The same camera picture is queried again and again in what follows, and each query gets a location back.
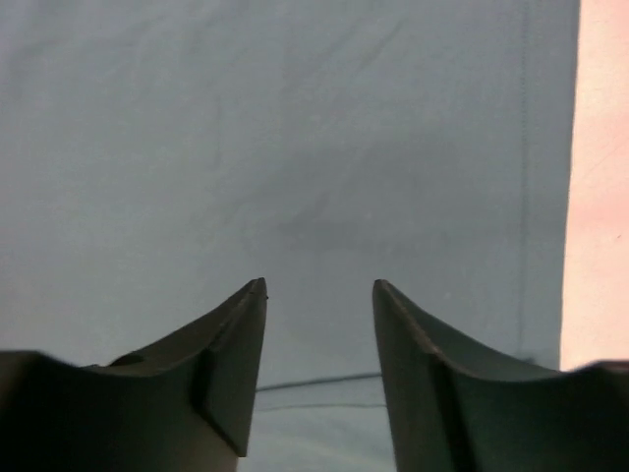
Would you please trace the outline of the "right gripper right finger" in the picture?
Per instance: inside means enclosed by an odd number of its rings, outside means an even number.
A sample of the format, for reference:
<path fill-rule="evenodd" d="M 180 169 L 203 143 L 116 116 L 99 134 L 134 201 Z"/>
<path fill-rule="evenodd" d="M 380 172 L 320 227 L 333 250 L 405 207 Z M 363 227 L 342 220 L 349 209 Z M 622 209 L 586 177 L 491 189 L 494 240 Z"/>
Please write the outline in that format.
<path fill-rule="evenodd" d="M 400 471 L 624 471 L 628 365 L 559 372 L 489 348 L 387 281 L 374 327 Z"/>

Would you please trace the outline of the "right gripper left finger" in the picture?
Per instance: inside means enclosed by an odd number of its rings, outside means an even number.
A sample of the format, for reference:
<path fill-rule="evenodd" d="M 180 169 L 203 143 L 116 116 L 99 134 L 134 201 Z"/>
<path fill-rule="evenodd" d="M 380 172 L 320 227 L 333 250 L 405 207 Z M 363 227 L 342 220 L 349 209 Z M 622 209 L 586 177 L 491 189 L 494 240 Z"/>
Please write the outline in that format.
<path fill-rule="evenodd" d="M 3 352 L 2 469 L 235 470 L 248 451 L 266 301 L 254 279 L 107 366 Z"/>

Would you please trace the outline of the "blue t shirt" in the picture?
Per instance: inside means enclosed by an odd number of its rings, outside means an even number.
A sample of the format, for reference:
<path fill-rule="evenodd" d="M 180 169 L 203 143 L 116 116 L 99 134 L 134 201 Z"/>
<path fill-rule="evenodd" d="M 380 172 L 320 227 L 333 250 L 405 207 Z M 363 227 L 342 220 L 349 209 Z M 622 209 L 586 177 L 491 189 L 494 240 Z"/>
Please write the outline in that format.
<path fill-rule="evenodd" d="M 5 1 L 1 345 L 104 364 L 262 277 L 245 471 L 389 471 L 385 279 L 559 365 L 576 1 Z"/>

